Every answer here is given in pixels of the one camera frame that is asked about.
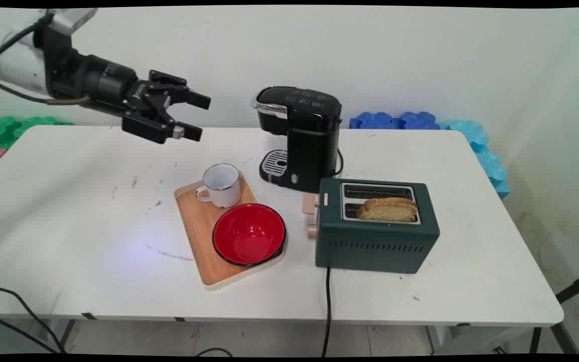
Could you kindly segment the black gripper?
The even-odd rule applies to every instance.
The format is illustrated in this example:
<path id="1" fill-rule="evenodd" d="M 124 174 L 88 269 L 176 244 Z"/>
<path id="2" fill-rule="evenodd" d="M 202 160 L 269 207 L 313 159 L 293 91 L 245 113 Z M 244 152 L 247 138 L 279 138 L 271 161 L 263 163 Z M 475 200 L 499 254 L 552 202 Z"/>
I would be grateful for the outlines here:
<path id="1" fill-rule="evenodd" d="M 133 69 L 95 55 L 74 56 L 74 97 L 86 98 L 79 106 L 122 117 L 123 131 L 157 144 L 169 138 L 199 142 L 203 129 L 177 121 L 168 108 L 188 104 L 207 110 L 211 98 L 193 91 L 186 79 L 154 69 L 148 82 L 144 101 L 145 84 Z"/>

